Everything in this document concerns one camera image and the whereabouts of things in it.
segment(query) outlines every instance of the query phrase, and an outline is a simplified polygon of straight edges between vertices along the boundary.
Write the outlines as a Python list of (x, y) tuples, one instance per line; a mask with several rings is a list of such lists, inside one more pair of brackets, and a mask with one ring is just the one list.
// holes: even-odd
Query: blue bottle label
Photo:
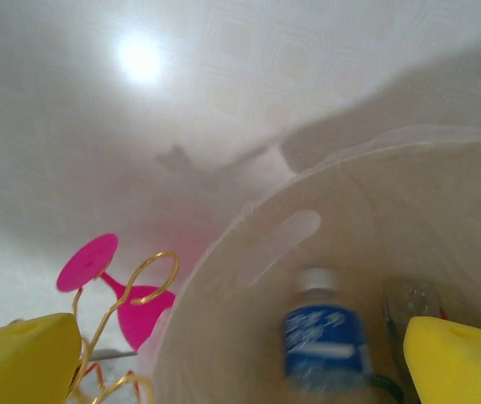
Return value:
[(340, 306), (306, 306), (289, 312), (285, 332), (285, 373), (311, 365), (370, 375), (366, 338), (358, 315)]

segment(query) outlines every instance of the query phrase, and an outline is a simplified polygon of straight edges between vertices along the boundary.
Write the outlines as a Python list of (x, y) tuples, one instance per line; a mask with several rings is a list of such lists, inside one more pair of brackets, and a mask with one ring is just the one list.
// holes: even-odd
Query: gold wire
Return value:
[(112, 384), (106, 389), (106, 391), (100, 393), (100, 395), (91, 401), (91, 404), (99, 404), (104, 402), (112, 393), (116, 392), (118, 389), (127, 385), (129, 383), (134, 383), (137, 385), (142, 385), (145, 388), (145, 393), (147, 395), (147, 402), (149, 404), (154, 404), (155, 397), (153, 396), (153, 386), (151, 381), (145, 377), (138, 375), (126, 375), (119, 379), (116, 383)]
[(77, 404), (89, 404), (93, 400), (91, 397), (86, 395), (79, 386), (76, 387), (71, 393), (71, 398)]
[[(78, 399), (80, 397), (81, 391), (79, 389), (79, 385), (82, 382), (83, 377), (85, 376), (86, 370), (87, 370), (87, 365), (89, 364), (89, 360), (91, 358), (91, 354), (93, 353), (93, 350), (95, 349), (95, 346), (97, 345), (98, 339), (102, 335), (104, 328), (106, 327), (106, 324), (108, 323), (109, 318), (112, 316), (112, 314), (119, 309), (121, 305), (123, 305), (127, 299), (129, 298), (130, 291), (132, 290), (133, 284), (136, 281), (136, 278), (140, 273), (151, 263), (156, 261), (159, 258), (165, 258), (165, 257), (172, 257), (174, 260), (174, 265), (173, 265), (173, 270), (170, 273), (170, 276), (167, 278), (166, 282), (158, 288), (156, 291), (151, 293), (150, 295), (146, 297), (141, 297), (138, 299), (132, 299), (130, 301), (130, 304), (132, 305), (144, 305), (145, 303), (150, 302), (151, 300), (155, 299), (159, 295), (161, 295), (167, 288), (172, 284), (173, 280), (177, 277), (177, 274), (179, 272), (179, 257), (173, 252), (173, 251), (165, 251), (165, 252), (159, 252), (158, 254), (153, 255), (150, 258), (147, 258), (130, 276), (129, 282), (126, 285), (126, 289), (121, 296), (119, 300), (117, 300), (107, 311), (106, 314), (104, 314), (104, 317), (100, 324), (98, 325), (98, 329), (95, 332), (95, 335), (93, 336), (91, 342), (88, 342), (86, 338), (83, 338), (82, 341), (84, 342), (84, 350), (83, 350), (83, 356), (82, 359), (80, 360), (80, 366), (78, 368), (77, 374), (74, 377), (73, 382), (71, 383), (71, 387), (69, 388), (67, 398), (72, 397), (74, 399)], [(78, 301), (80, 300), (80, 297), (82, 296), (83, 293), (83, 288), (80, 288), (76, 295), (74, 296), (74, 299), (72, 300), (72, 313), (74, 314), (74, 317), (77, 318), (77, 313), (78, 313)], [(151, 382), (143, 378), (141, 376), (137, 375), (126, 375), (123, 376), (121, 379), (117, 381), (117, 383), (111, 385), (110, 387), (106, 388), (104, 391), (101, 391), (101, 394), (99, 397), (95, 398), (92, 401), (92, 404), (98, 404), (100, 402), (103, 402), (105, 398), (107, 398), (110, 394), (112, 394), (114, 391), (118, 390), (122, 385), (125, 385), (127, 383), (137, 383), (137, 384), (142, 384), (145, 387), (145, 390), (147, 391), (147, 399), (148, 402), (151, 404), (154, 402), (154, 397), (153, 397), (153, 389)]]
[(100, 364), (98, 364), (98, 362), (95, 362), (89, 367), (87, 372), (93, 369), (95, 370), (95, 374), (97, 375), (98, 391), (104, 393), (104, 391), (106, 390), (106, 386), (104, 385), (103, 368), (100, 366)]

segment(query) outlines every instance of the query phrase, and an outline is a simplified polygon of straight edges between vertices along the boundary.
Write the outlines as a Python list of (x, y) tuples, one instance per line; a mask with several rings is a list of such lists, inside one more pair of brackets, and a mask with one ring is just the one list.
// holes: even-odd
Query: yellow object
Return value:
[(81, 344), (72, 314), (0, 328), (0, 404), (65, 402)]
[(404, 356), (422, 404), (481, 404), (480, 329), (415, 317)]

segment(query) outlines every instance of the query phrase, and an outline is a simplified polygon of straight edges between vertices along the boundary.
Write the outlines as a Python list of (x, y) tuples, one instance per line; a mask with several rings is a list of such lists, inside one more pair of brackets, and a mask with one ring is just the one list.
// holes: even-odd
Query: green object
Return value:
[(401, 387), (392, 379), (386, 376), (375, 375), (372, 377), (372, 386), (389, 393), (397, 404), (405, 403), (403, 390), (401, 390)]

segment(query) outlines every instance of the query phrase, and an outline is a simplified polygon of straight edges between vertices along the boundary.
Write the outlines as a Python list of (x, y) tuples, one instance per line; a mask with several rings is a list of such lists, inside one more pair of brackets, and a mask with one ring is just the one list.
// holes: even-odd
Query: clear plastic bottle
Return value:
[(308, 268), (284, 318), (285, 373), (304, 391), (366, 389), (371, 365), (355, 311), (336, 303), (335, 275)]
[(394, 362), (403, 381), (407, 402), (420, 404), (420, 398), (405, 362), (403, 341), (412, 317), (443, 316), (441, 301), (435, 285), (424, 279), (389, 279), (384, 283), (383, 291), (388, 339)]

